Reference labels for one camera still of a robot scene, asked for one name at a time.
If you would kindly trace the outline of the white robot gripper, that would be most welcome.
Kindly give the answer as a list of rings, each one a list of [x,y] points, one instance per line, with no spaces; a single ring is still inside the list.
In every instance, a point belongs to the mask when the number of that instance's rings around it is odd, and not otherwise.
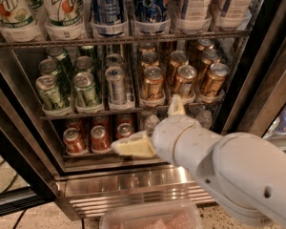
[[[187,115],[182,98],[174,94],[168,116],[153,130],[152,141],[145,131],[123,137],[111,144],[120,156],[152,158],[158,155],[163,160],[195,170],[213,146],[222,138]]]

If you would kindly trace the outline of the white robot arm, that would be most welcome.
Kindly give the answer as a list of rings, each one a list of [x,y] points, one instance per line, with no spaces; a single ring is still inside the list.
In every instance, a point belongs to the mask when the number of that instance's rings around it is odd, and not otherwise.
[[[179,95],[151,135],[138,132],[112,144],[121,156],[158,156],[186,169],[226,212],[261,226],[286,228],[286,154],[248,133],[218,135],[186,115]]]

